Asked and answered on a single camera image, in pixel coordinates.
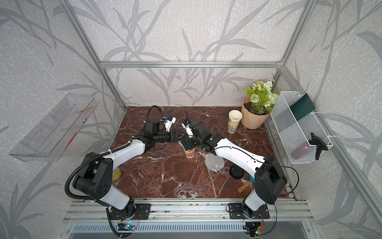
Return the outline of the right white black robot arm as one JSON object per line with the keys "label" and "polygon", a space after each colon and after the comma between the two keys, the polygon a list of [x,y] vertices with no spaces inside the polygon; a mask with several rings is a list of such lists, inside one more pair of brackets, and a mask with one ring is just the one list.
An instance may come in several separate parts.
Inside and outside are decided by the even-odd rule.
{"label": "right white black robot arm", "polygon": [[273,205],[283,191],[287,179],[278,160],[273,156],[251,153],[225,138],[212,134],[201,121],[182,122],[187,136],[181,143],[185,149],[200,149],[222,157],[243,169],[255,179],[255,189],[243,200],[242,207],[252,213],[265,204]]}

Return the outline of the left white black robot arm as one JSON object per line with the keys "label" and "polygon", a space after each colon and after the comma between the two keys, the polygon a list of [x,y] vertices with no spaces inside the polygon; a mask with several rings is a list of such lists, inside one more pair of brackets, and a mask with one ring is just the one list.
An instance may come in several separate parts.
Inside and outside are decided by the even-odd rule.
{"label": "left white black robot arm", "polygon": [[157,142],[179,141],[178,131],[171,130],[175,122],[176,118],[172,116],[148,119],[143,133],[128,143],[104,153],[88,153],[67,179],[65,193],[70,198],[96,201],[127,215],[134,213],[134,199],[113,186],[113,171],[128,160],[148,152]]}

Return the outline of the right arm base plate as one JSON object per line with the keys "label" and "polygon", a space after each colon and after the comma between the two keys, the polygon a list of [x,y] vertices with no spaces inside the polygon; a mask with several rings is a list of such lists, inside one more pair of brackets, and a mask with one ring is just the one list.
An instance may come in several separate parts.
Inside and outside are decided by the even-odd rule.
{"label": "right arm base plate", "polygon": [[266,204],[258,210],[252,210],[244,203],[229,203],[226,206],[230,219],[269,219],[270,214]]}

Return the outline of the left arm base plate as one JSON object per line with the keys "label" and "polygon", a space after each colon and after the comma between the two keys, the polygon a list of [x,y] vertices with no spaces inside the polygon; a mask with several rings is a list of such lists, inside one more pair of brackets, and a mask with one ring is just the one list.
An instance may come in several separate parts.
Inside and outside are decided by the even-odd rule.
{"label": "left arm base plate", "polygon": [[128,220],[148,220],[150,215],[151,204],[134,204],[127,205],[126,209],[119,210],[111,207],[109,217],[111,220],[128,219]]}

